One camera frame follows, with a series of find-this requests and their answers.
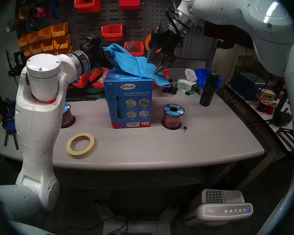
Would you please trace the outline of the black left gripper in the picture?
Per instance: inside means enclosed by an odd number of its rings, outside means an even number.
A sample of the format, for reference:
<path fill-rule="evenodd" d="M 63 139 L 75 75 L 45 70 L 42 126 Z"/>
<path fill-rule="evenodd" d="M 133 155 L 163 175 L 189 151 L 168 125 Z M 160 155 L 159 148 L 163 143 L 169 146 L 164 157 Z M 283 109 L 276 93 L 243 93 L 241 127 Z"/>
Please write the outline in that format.
<path fill-rule="evenodd" d="M 91 66 L 91 69 L 95 69 L 95 68 L 112 69 L 113 60 L 111 59 L 110 52 L 105 51 L 103 47 L 91 47 L 90 66 Z"/>

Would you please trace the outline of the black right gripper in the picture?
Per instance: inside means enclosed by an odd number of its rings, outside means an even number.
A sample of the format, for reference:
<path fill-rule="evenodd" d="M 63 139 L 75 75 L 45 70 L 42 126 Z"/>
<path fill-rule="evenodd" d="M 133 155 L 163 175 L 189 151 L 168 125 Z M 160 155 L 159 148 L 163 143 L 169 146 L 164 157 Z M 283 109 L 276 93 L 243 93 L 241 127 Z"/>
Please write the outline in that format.
<path fill-rule="evenodd" d="M 167 69 L 175 60 L 174 51 L 177 46 L 182 45 L 182 37 L 178 34 L 151 34 L 148 42 L 147 63 L 151 62 L 156 52 L 160 49 L 162 54 L 161 62 L 158 64 L 154 74 Z"/>

